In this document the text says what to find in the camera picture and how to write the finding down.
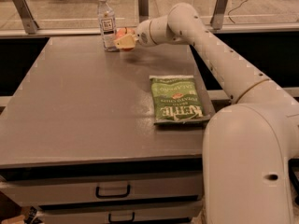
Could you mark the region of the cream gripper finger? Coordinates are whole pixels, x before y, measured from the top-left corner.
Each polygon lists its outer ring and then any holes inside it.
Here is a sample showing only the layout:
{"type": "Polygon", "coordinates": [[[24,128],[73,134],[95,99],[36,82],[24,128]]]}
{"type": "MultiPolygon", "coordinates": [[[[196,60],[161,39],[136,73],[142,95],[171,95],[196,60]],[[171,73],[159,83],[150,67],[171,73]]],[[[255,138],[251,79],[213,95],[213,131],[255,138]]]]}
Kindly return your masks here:
{"type": "Polygon", "coordinates": [[[114,40],[114,44],[118,49],[133,49],[138,38],[136,35],[125,34],[114,40]]]}

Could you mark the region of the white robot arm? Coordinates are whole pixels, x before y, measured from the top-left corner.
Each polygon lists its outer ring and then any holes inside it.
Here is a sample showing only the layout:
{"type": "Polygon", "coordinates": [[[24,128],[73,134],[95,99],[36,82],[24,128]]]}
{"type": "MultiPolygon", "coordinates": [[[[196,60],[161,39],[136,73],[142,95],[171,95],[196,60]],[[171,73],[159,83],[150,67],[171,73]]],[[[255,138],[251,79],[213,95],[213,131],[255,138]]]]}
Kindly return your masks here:
{"type": "Polygon", "coordinates": [[[299,151],[299,103],[208,31],[193,6],[174,5],[115,41],[119,49],[183,42],[231,100],[206,126],[206,224],[293,224],[289,165],[299,151]]]}

